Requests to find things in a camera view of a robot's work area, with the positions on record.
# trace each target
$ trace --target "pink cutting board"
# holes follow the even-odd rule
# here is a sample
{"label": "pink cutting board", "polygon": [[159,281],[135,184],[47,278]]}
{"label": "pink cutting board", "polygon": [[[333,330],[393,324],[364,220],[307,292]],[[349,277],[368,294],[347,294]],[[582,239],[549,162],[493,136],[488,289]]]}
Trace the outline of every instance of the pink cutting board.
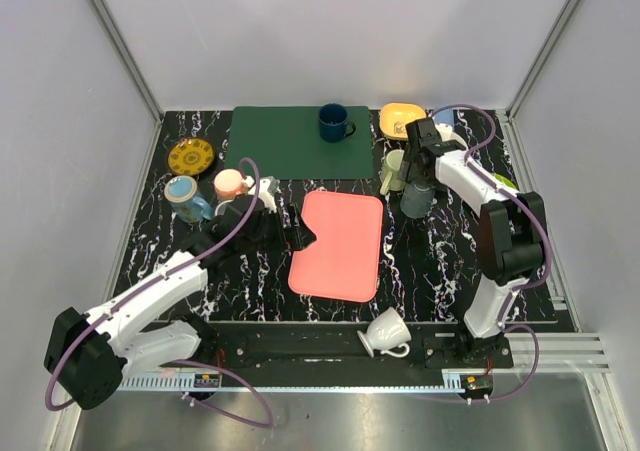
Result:
{"label": "pink cutting board", "polygon": [[318,240],[293,253],[289,287],[298,294],[364,303],[376,294],[382,203],[371,196],[311,191],[302,219]]}

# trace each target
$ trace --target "green cutting board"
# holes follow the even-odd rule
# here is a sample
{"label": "green cutting board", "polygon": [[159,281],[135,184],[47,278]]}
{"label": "green cutting board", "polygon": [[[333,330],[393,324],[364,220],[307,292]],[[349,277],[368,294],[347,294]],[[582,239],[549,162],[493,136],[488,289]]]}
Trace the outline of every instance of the green cutting board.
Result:
{"label": "green cutting board", "polygon": [[318,128],[319,106],[254,107],[233,110],[226,168],[241,158],[258,165],[261,176],[277,179],[371,179],[373,150],[366,106],[347,106],[352,136],[327,143]]}

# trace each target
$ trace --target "reflective metal surface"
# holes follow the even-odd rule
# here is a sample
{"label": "reflective metal surface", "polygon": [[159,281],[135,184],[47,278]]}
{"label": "reflective metal surface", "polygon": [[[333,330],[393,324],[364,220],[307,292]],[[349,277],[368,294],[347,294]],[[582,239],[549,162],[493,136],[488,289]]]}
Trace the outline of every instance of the reflective metal surface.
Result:
{"label": "reflective metal surface", "polygon": [[[496,395],[515,376],[498,376]],[[489,406],[441,404],[416,395],[270,394],[274,430],[250,428],[176,394],[116,393],[84,412],[74,451],[151,450],[574,450],[605,449],[581,378],[538,375],[522,395]],[[262,419],[248,393],[217,405]]]}

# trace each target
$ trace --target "marble surface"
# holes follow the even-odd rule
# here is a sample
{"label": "marble surface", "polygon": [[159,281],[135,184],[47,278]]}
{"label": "marble surface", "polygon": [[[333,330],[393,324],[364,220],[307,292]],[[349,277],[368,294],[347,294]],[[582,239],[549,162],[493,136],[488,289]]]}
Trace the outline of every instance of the marble surface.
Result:
{"label": "marble surface", "polygon": [[[166,159],[179,139],[198,136],[211,142],[217,154],[214,165],[198,177],[205,199],[215,206],[213,178],[223,169],[228,142],[230,111],[166,113],[145,189],[125,251],[116,294],[148,275],[178,249],[192,228],[182,222],[163,197],[171,178]],[[400,148],[378,129],[378,112],[371,111],[371,140],[376,174],[384,153]],[[471,145],[484,139],[489,123],[473,111],[456,110],[455,131]],[[502,133],[475,156],[485,169],[516,182]],[[379,178],[371,180],[282,181],[277,199],[302,206],[314,189],[376,195]],[[395,307],[410,322],[455,321],[471,305],[480,280],[475,266],[477,220],[455,193],[442,192],[430,215],[409,220],[400,212],[399,196],[384,200],[379,285],[375,298],[364,304],[299,296],[287,285],[291,256],[255,252],[224,263],[209,279],[205,292],[176,305],[163,318],[194,311],[211,321],[370,321]],[[200,223],[203,228],[207,222]],[[555,314],[545,286],[520,296],[512,319],[553,322]]]}

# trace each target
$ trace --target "white wall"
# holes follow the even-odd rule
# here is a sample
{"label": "white wall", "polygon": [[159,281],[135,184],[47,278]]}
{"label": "white wall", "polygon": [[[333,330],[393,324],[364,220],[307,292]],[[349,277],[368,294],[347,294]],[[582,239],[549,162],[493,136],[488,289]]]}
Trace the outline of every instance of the white wall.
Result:
{"label": "white wall", "polygon": [[40,449],[51,325],[105,292],[153,122],[86,0],[0,0],[0,448]]}
{"label": "white wall", "polygon": [[640,1],[585,0],[516,117],[579,317],[640,443]]}
{"label": "white wall", "polygon": [[164,109],[504,108],[565,0],[106,0]]}

